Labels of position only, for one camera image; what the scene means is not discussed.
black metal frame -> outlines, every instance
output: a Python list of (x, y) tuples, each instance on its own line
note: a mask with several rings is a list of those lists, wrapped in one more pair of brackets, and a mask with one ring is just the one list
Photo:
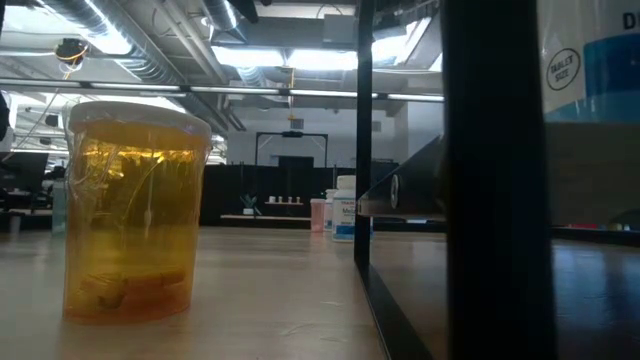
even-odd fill
[[(374, 9), (360, 2), (358, 199), (370, 185)], [(536, 1), (447, 0), (441, 16), (450, 358), (555, 359)], [(368, 224), (356, 217), (354, 257), (387, 357), (429, 358), (369, 265)]]
[[(324, 167), (327, 167), (327, 152), (329, 150), (329, 135), (327, 134), (308, 134), (308, 133), (301, 133), (301, 136), (319, 136), (321, 138), (324, 139)], [(256, 133), (256, 147), (255, 147), (255, 153), (253, 156), (253, 164), (254, 165), (258, 165), (258, 141), (260, 140), (260, 137), (262, 135), (278, 135), (278, 136), (284, 136), (284, 133), (282, 132), (268, 132), (268, 131), (258, 131)]]
[[(376, 1), (361, 1), (358, 16), (358, 99), (356, 124), (356, 199), (371, 186), (371, 114), (373, 108), (373, 14)], [(370, 223), (368, 217), (356, 212), (354, 233), (354, 260), (358, 265), (369, 265)]]

wall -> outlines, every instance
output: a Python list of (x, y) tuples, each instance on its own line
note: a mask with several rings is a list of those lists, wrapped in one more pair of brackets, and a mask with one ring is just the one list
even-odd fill
[[(256, 131), (282, 132), (289, 130), (287, 109), (241, 108), (236, 115), (247, 127), (246, 132), (230, 132), (227, 139), (227, 164), (253, 164), (255, 156)], [(298, 109), (295, 116), (305, 120), (305, 133), (329, 135), (327, 166), (355, 167), (356, 157), (356, 112), (355, 110)], [(376, 159), (394, 159), (394, 118), (387, 117), (383, 111), (374, 111), (374, 121), (381, 121), (382, 132), (373, 134), (372, 157)], [(324, 166), (324, 139), (321, 137), (303, 137), (299, 139), (273, 136), (260, 137), (258, 153), (259, 165), (276, 165), (272, 156), (311, 156), (314, 166)]]
[(444, 104), (407, 103), (396, 113), (394, 159), (403, 162), (444, 133)]

fluorescent light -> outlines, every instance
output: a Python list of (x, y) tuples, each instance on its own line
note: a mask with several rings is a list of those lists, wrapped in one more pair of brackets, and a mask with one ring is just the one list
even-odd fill
[(429, 71), (442, 72), (442, 53), (440, 53), (440, 55), (438, 55), (438, 57), (436, 58), (436, 61), (431, 64)]
[(24, 85), (24, 86), (46, 86), (59, 88), (77, 88), (80, 83), (77, 81), (66, 80), (33, 80), (33, 79), (11, 79), (2, 78), (0, 85)]
[(174, 104), (172, 101), (162, 96), (164, 96), (164, 94), (158, 97), (100, 95), (98, 96), (98, 98), (102, 101), (121, 101), (121, 102), (157, 106), (157, 107), (181, 112), (183, 114), (185, 113), (185, 110), (182, 106), (178, 106)]
[(289, 93), (292, 96), (326, 96), (341, 97), (355, 99), (358, 94), (355, 91), (332, 91), (332, 90), (296, 90), (291, 89)]
[(235, 67), (283, 66), (284, 59), (279, 50), (273, 49), (236, 49), (212, 46), (216, 58), (221, 64)]
[(123, 83), (93, 83), (92, 85), (96, 89), (110, 89), (110, 90), (180, 91), (180, 86), (176, 86), (176, 85), (123, 84)]
[(287, 65), (302, 70), (353, 70), (358, 68), (354, 51), (294, 50)]
[(414, 21), (411, 24), (407, 25), (407, 34), (405, 37), (405, 45), (404, 48), (396, 53), (395, 64), (403, 64), (409, 59), (411, 53), (418, 45), (420, 39), (424, 35), (424, 32), (427, 31), (427, 27), (431, 22), (431, 18), (424, 18), (419, 21)]
[(47, 150), (47, 149), (11, 149), (11, 152), (28, 152), (28, 153), (37, 153), (37, 154), (69, 155), (68, 151), (64, 151), (64, 150)]
[(269, 88), (242, 88), (242, 87), (220, 87), (220, 86), (192, 86), (195, 92), (210, 92), (219, 94), (242, 94), (242, 95), (278, 95), (278, 89)]
[(163, 97), (170, 97), (170, 98), (183, 98), (183, 97), (187, 97), (187, 94), (185, 94), (185, 93), (163, 93), (163, 92), (157, 92), (157, 91), (141, 91), (140, 92), (140, 96), (163, 96)]
[(444, 102), (444, 96), (442, 95), (389, 94), (387, 98), (389, 100)]
[(407, 42), (407, 36), (392, 36), (380, 39), (371, 45), (371, 56), (374, 62), (395, 59), (401, 53)]

translucent container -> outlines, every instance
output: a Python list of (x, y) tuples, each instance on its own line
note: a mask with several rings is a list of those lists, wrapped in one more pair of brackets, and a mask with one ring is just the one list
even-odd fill
[(333, 195), (338, 189), (327, 189), (327, 200), (324, 203), (324, 231), (331, 232), (333, 227)]
[(189, 307), (211, 130), (162, 108), (71, 110), (64, 318), (158, 319)]
[(324, 199), (311, 199), (311, 232), (324, 232)]
[(53, 183), (52, 210), (51, 236), (54, 239), (64, 239), (67, 228), (67, 190), (62, 180)]

small item on shelf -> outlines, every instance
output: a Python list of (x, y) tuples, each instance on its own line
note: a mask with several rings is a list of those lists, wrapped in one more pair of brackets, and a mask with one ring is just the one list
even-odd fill
[(311, 199), (311, 232), (324, 231), (324, 199)]

